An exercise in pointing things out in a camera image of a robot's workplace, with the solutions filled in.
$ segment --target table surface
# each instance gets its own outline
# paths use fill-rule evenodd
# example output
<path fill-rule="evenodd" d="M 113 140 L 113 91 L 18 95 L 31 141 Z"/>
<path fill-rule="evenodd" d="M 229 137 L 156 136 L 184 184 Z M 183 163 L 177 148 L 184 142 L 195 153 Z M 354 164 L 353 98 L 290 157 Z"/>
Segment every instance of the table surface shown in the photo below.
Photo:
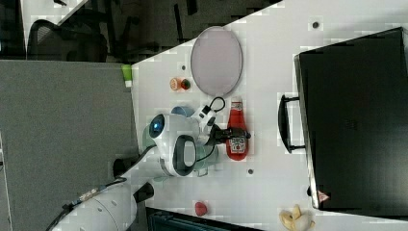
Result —
<path fill-rule="evenodd" d="M 61 25 L 88 0 L 63 0 L 63 2 L 66 3 L 66 6 L 54 3 L 53 0 L 20 0 L 26 46 L 34 22 L 45 19 L 56 25 Z"/>
<path fill-rule="evenodd" d="M 313 29 L 313 22 L 319 27 Z M 280 96 L 297 95 L 293 57 L 302 51 L 355 39 L 408 23 L 404 0 L 283 1 L 231 23 L 242 46 L 243 70 L 238 86 L 227 95 L 241 95 L 246 126 L 253 135 L 245 160 L 234 162 L 220 147 L 220 159 L 209 175 L 170 178 L 155 186 L 146 206 L 194 216 L 194 203 L 205 201 L 216 219 L 263 230 L 283 230 L 279 213 L 294 204 L 314 214 L 316 230 L 406 230 L 408 223 L 381 218 L 335 214 L 313 209 L 306 194 L 309 186 L 304 151 L 289 154 L 279 140 L 277 109 Z M 194 40 L 133 65 L 135 120 L 141 132 L 158 113 L 178 105 L 197 109 L 212 97 L 201 92 L 191 77 Z M 187 92 L 173 92 L 168 82 L 182 76 L 191 80 Z M 289 104 L 293 144 L 303 143 L 299 108 Z M 229 108 L 216 123 L 225 126 Z"/>

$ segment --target yellow toy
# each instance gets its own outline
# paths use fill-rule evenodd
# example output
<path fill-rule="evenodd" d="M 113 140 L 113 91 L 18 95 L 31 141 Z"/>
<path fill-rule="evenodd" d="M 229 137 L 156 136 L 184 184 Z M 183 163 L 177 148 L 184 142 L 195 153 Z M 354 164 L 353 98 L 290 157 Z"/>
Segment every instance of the yellow toy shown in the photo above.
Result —
<path fill-rule="evenodd" d="M 306 231 L 315 226 L 315 222 L 308 215 L 302 215 L 300 208 L 295 205 L 293 212 L 282 211 L 279 214 L 282 224 L 290 231 Z"/>

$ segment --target gray partition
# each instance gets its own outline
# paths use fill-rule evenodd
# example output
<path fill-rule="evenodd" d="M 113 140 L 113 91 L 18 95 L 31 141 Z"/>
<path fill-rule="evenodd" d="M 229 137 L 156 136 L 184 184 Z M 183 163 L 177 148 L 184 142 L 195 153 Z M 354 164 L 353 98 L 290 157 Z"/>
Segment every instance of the gray partition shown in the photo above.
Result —
<path fill-rule="evenodd" d="M 137 150 L 132 96 L 120 64 L 1 61 L 0 70 L 13 230 L 45 230 L 65 203 L 114 180 L 118 154 Z"/>

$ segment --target bottle label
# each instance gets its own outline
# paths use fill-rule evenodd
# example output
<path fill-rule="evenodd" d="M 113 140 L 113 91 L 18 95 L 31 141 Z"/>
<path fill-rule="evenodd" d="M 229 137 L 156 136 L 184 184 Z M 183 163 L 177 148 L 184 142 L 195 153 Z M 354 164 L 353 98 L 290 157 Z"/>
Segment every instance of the bottle label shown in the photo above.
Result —
<path fill-rule="evenodd" d="M 231 109 L 232 110 L 237 110 L 237 111 L 242 111 L 242 103 L 241 102 L 232 102 L 231 103 Z"/>
<path fill-rule="evenodd" d="M 229 142 L 231 153 L 243 154 L 245 152 L 245 138 L 233 138 Z"/>

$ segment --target bottle cap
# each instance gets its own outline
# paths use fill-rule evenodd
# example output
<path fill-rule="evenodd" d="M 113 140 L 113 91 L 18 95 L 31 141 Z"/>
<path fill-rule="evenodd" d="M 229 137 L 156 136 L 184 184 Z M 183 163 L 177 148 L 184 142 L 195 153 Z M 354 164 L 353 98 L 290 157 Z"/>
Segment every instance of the bottle cap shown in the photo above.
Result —
<path fill-rule="evenodd" d="M 234 97 L 232 97 L 231 102 L 242 103 L 242 98 L 239 95 L 234 96 Z"/>
<path fill-rule="evenodd" d="M 181 80 L 178 78 L 172 78 L 170 80 L 170 88 L 172 90 L 179 90 L 181 88 Z"/>

